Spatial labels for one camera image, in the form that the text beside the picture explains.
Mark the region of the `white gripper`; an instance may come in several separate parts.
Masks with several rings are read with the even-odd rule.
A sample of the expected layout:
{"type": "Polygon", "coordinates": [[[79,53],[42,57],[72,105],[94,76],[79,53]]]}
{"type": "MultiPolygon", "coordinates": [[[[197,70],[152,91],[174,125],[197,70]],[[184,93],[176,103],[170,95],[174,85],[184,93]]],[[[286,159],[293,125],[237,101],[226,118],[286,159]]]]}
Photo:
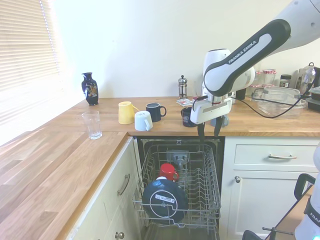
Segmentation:
{"type": "Polygon", "coordinates": [[[224,115],[232,108],[232,99],[226,98],[219,104],[202,99],[195,100],[191,107],[190,120],[197,125],[197,133],[200,141],[205,140],[205,122],[215,119],[214,136],[218,137],[224,123],[224,115]]]}

